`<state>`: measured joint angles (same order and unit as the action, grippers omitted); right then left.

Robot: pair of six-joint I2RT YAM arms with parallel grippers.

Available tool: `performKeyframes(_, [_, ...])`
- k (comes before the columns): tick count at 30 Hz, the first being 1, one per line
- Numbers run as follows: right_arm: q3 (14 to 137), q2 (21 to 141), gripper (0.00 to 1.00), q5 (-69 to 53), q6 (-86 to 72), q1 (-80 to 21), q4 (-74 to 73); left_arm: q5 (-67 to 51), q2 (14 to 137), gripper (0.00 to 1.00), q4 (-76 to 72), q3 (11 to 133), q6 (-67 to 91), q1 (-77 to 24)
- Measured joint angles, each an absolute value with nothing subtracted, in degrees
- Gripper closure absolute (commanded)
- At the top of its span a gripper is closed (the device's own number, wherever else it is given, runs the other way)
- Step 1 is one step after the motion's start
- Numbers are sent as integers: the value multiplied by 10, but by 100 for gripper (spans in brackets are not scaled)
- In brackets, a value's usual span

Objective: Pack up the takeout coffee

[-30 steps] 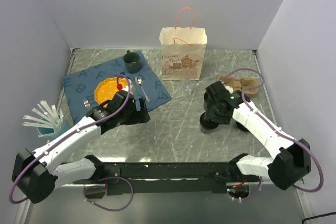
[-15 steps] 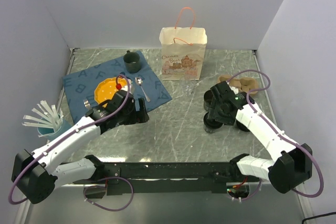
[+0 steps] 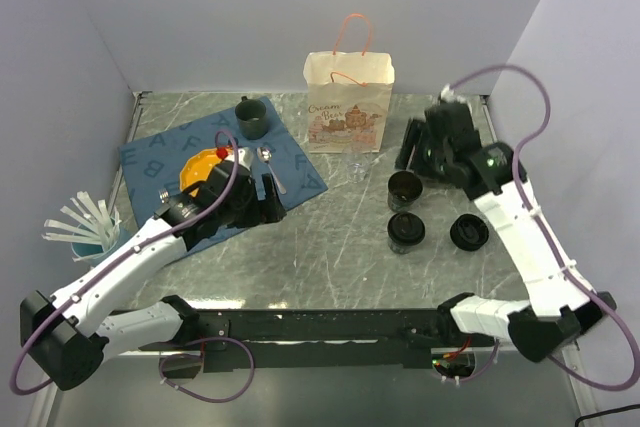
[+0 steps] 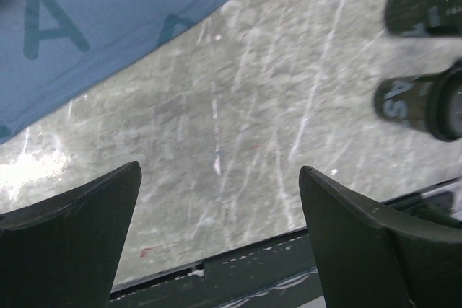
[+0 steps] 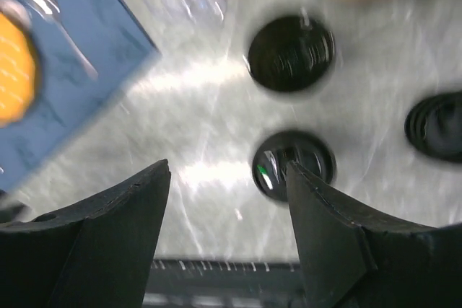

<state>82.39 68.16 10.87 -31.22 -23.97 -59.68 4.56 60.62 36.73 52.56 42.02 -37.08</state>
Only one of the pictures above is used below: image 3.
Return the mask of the cream paper bag orange handles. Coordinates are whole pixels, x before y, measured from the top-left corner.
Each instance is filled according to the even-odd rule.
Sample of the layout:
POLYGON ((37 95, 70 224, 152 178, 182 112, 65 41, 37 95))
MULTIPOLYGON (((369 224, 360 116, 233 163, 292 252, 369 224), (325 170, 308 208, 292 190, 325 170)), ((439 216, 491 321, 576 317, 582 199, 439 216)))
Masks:
POLYGON ((364 47, 308 54, 303 77, 307 94, 307 137, 312 153, 342 153, 360 147, 380 150, 389 112, 395 69, 391 55, 372 52, 373 27, 366 23, 364 47))

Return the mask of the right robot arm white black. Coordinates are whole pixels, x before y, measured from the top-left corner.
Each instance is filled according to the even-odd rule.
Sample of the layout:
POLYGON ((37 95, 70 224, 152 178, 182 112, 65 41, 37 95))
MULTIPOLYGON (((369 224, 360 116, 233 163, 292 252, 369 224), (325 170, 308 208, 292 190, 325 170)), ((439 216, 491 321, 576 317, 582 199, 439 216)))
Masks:
POLYGON ((594 327, 604 313, 588 297, 592 286, 566 254, 555 256, 541 232, 531 182, 504 142, 483 144, 467 104, 440 103, 408 121, 396 158, 398 169, 463 190, 498 234, 528 297, 524 301, 459 294, 442 303, 439 338, 460 345, 471 334, 511 342, 532 362, 594 327))

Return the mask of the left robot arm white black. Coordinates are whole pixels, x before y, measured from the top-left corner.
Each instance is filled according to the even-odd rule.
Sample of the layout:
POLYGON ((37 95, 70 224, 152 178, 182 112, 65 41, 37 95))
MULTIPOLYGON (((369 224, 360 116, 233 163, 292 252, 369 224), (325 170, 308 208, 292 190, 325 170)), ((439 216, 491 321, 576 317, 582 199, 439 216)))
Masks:
POLYGON ((248 163, 223 161, 206 180, 165 196, 138 233, 90 272, 51 296, 32 292, 20 305, 21 354, 66 391, 122 352, 155 343, 190 347, 200 315, 177 295, 125 314, 114 311, 146 280, 219 229, 283 220, 275 178, 264 174, 261 179, 259 193, 248 163))

